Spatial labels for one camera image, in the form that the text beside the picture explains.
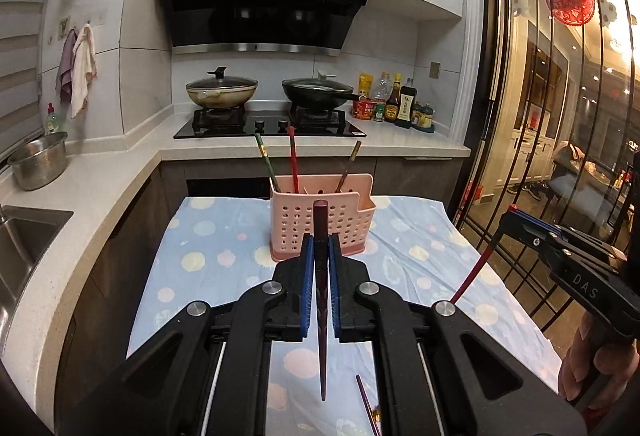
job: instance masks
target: screw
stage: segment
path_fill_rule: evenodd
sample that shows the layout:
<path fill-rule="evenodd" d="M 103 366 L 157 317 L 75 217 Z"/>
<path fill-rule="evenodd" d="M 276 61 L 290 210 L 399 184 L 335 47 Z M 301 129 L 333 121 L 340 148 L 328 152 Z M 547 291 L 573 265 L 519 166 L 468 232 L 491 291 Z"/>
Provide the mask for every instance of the screw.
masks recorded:
<path fill-rule="evenodd" d="M 358 286 L 358 289 L 364 295 L 375 295 L 380 291 L 380 286 L 376 283 L 372 283 L 371 281 L 366 281 L 361 283 L 361 285 Z"/>
<path fill-rule="evenodd" d="M 187 313 L 192 317 L 200 317 L 207 311 L 207 305 L 202 301 L 194 301 L 187 306 Z"/>
<path fill-rule="evenodd" d="M 282 285 L 277 281 L 267 281 L 262 285 L 262 291 L 268 295 L 276 295 L 282 291 Z"/>
<path fill-rule="evenodd" d="M 451 317 L 456 312 L 456 307 L 449 301 L 436 302 L 435 310 L 443 317 Z"/>

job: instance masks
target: glass sliding door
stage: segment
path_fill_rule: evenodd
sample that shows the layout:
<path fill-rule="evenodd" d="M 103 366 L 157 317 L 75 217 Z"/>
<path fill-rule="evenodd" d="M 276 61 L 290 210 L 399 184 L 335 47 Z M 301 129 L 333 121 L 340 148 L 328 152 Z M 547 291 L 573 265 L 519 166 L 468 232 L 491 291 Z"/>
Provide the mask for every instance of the glass sliding door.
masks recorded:
<path fill-rule="evenodd" d="M 479 251 L 510 204 L 626 249 L 625 199 L 640 149 L 638 19 L 640 0 L 502 0 L 497 120 L 478 189 L 458 218 Z M 490 264 L 563 355 L 580 307 L 512 239 Z"/>

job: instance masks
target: red paper cut decoration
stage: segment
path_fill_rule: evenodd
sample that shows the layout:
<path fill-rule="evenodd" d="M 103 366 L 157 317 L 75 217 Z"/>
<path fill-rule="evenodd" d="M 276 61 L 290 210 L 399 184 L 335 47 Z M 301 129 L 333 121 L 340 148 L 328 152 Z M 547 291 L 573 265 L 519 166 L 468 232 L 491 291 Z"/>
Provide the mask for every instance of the red paper cut decoration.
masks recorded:
<path fill-rule="evenodd" d="M 596 9 L 595 0 L 546 0 L 546 6 L 556 20 L 565 25 L 582 26 L 591 21 Z"/>

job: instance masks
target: window blinds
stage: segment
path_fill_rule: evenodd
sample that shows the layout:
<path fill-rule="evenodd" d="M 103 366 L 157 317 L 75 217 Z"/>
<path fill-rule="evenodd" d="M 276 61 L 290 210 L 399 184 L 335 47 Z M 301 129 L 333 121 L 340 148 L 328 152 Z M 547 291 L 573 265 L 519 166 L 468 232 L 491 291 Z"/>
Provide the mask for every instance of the window blinds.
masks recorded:
<path fill-rule="evenodd" d="M 42 133 L 38 35 L 45 0 L 0 0 L 0 162 Z"/>

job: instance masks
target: purple towel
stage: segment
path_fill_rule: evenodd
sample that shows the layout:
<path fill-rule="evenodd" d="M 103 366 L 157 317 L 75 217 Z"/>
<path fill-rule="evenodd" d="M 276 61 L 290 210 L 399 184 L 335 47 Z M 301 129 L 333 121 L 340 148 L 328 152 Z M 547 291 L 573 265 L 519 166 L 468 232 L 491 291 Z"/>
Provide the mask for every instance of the purple towel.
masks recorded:
<path fill-rule="evenodd" d="M 58 68 L 58 77 L 56 78 L 56 93 L 60 94 L 61 102 L 71 102 L 71 92 L 73 90 L 71 84 L 71 71 L 74 67 L 74 45 L 78 35 L 75 29 L 69 31 L 66 36 L 65 45 L 62 47 L 62 57 L 60 58 L 60 67 Z"/>

